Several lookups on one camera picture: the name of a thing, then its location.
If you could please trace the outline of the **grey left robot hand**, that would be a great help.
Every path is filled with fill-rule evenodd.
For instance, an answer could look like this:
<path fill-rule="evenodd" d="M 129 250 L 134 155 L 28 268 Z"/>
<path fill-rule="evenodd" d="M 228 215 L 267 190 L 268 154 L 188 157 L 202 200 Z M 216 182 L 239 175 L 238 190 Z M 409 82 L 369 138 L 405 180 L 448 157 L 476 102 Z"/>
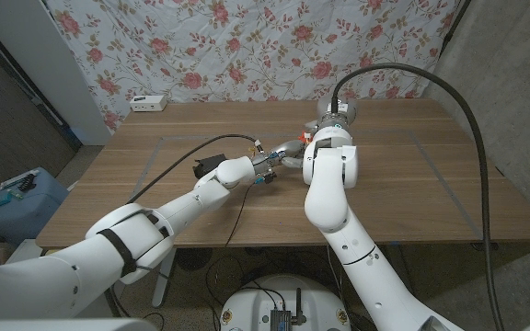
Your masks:
<path fill-rule="evenodd" d="M 255 183 L 269 184 L 277 177 L 274 172 L 276 166 L 301 169 L 305 152 L 305 143 L 300 140 L 292 140 L 282 143 L 269 152 L 265 152 L 260 145 L 256 144 L 257 152 L 251 158 L 255 172 Z"/>

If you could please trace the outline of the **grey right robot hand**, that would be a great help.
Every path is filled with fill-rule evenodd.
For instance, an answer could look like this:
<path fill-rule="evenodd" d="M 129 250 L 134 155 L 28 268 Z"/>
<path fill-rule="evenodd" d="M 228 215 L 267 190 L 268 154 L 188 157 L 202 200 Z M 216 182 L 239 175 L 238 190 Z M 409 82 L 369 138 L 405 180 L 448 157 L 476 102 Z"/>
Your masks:
<path fill-rule="evenodd" d="M 316 133 L 326 127 L 338 127 L 345 131 L 349 129 L 357 115 L 356 100 L 339 98 L 336 113 L 331 112 L 331 106 L 331 97 L 322 97 L 317 102 L 317 119 L 305 124 L 310 133 Z"/>

